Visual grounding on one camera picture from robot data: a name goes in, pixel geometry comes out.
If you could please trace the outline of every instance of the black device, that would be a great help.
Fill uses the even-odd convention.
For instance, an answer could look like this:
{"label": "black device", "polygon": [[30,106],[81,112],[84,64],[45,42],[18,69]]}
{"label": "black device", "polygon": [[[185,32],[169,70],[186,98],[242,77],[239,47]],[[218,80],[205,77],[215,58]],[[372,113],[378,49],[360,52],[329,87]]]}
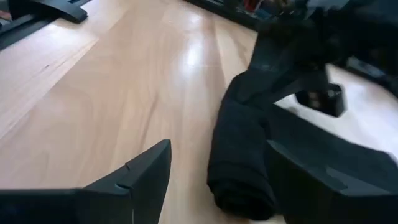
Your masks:
{"label": "black device", "polygon": [[62,17],[81,23],[88,14],[80,6],[89,0],[8,0],[11,21],[0,26],[0,50]]}
{"label": "black device", "polygon": [[156,224],[170,175],[163,140],[82,189],[0,190],[3,224]]}
{"label": "black device", "polygon": [[[259,31],[277,19],[310,18],[327,45],[329,61],[383,86],[398,98],[398,10],[389,0],[264,0],[273,15],[264,20],[239,10],[238,0],[187,0],[250,29]],[[288,2],[281,7],[278,2]]]}
{"label": "black device", "polygon": [[288,224],[397,223],[397,154],[350,143],[274,105],[295,94],[334,117],[345,110],[342,87],[324,69],[340,54],[320,32],[324,12],[312,16],[263,24],[248,69],[221,102],[210,190],[222,210],[254,220],[280,213]]}

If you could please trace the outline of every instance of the black plastic bracket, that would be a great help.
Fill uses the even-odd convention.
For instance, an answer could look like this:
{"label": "black plastic bracket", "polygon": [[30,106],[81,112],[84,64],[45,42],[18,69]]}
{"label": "black plastic bracket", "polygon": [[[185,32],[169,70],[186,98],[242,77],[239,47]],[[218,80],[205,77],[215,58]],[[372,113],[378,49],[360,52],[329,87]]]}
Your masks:
{"label": "black plastic bracket", "polygon": [[344,93],[329,82],[327,60],[315,24],[269,22],[259,31],[239,100],[263,108],[295,94],[301,105],[340,117],[345,111]]}
{"label": "black plastic bracket", "polygon": [[61,13],[61,17],[77,24],[83,22],[88,16],[84,9],[66,1],[31,0],[31,2],[57,10]]}

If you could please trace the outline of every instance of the black fabric roll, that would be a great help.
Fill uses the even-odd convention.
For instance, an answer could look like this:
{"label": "black fabric roll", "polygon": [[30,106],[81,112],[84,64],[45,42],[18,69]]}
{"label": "black fabric roll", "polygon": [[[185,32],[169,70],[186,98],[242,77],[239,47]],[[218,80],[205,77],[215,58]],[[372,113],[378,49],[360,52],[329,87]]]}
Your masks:
{"label": "black fabric roll", "polygon": [[264,165],[267,147],[263,111],[237,100],[250,74],[231,82],[223,98],[213,132],[208,186],[223,211],[252,220],[275,214],[275,199]]}

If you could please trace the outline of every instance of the black plastic part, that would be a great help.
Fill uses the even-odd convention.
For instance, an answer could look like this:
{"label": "black plastic part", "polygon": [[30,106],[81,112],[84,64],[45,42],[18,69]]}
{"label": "black plastic part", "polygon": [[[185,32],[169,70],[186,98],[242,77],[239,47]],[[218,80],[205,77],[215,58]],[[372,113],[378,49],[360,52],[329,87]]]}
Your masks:
{"label": "black plastic part", "polygon": [[83,189],[0,190],[1,223],[158,223],[170,163],[163,140]]}
{"label": "black plastic part", "polygon": [[340,117],[346,108],[343,90],[336,84],[330,84],[327,91],[300,91],[295,96],[301,105],[334,117]]}
{"label": "black plastic part", "polygon": [[[261,30],[261,27],[268,23],[244,13],[238,13],[234,0],[225,0],[225,6],[212,0],[187,1],[253,30]],[[398,63],[396,63],[398,59],[396,44],[398,22],[395,12],[396,6],[398,6],[397,2],[339,0],[314,1],[314,5],[308,0],[296,0],[292,1],[293,4],[288,9],[282,11],[280,7],[277,7],[276,2],[265,1],[264,4],[267,4],[267,10],[279,20],[297,22],[310,17],[318,23],[317,32],[321,35],[324,44],[330,46],[327,52],[329,58],[327,63],[334,63],[371,80],[398,98]],[[288,10],[289,13],[281,14],[284,10]],[[375,58],[375,52],[380,51],[384,52],[385,56]],[[371,72],[358,71],[350,66],[346,67],[346,61],[352,55],[381,68],[387,75],[382,78],[374,78]]]}
{"label": "black plastic part", "polygon": [[45,27],[55,19],[56,17],[44,19],[40,16],[27,15],[19,18],[11,24],[3,26],[0,30],[0,50],[5,49],[18,40],[21,40],[35,31]]}
{"label": "black plastic part", "polygon": [[59,15],[64,19],[77,24],[83,22],[88,16],[87,12],[84,9],[66,1],[59,1],[59,0],[30,0],[30,1],[43,5],[44,7],[50,7],[59,12]]}
{"label": "black plastic part", "polygon": [[262,159],[264,113],[239,103],[242,87],[260,77],[242,73],[229,85],[213,131],[207,175],[217,206],[252,220],[266,220],[277,210]]}
{"label": "black plastic part", "polygon": [[396,155],[352,144],[275,105],[267,120],[264,162],[288,224],[398,223]]}

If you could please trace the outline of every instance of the black object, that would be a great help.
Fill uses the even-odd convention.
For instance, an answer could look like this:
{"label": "black object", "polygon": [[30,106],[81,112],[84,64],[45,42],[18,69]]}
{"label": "black object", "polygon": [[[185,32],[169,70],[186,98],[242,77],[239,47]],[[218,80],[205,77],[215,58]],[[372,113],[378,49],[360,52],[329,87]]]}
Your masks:
{"label": "black object", "polygon": [[340,139],[276,105],[266,116],[264,162],[288,224],[398,223],[394,155]]}
{"label": "black object", "polygon": [[31,0],[31,2],[50,7],[64,19],[77,24],[83,22],[88,16],[85,10],[70,2],[59,0]]}
{"label": "black object", "polygon": [[[291,94],[313,109],[339,116],[343,93],[335,92],[323,68],[323,49],[314,25],[274,24],[260,32],[248,70],[236,76],[223,98],[213,132],[208,185],[222,210],[253,220],[280,211],[269,184],[265,150],[269,147],[268,105]],[[303,94],[324,94],[303,100]]]}
{"label": "black object", "polygon": [[[187,1],[253,30],[261,30],[262,24],[268,23],[244,13],[237,15],[236,10],[213,0]],[[285,9],[277,2],[265,1],[268,11],[278,19],[310,18],[317,24],[328,63],[375,82],[398,98],[398,1],[296,0]]]}
{"label": "black object", "polygon": [[1,223],[158,223],[170,163],[163,140],[82,189],[0,190]]}
{"label": "black object", "polygon": [[339,116],[341,87],[329,83],[328,45],[311,19],[271,22],[260,31],[249,68],[233,78],[216,122],[208,185],[217,206],[240,217],[274,213],[296,223],[397,223],[398,163],[393,155],[344,141],[273,102]]}
{"label": "black object", "polygon": [[12,22],[0,27],[0,50],[62,17],[74,23],[87,18],[80,6],[89,0],[9,0]]}

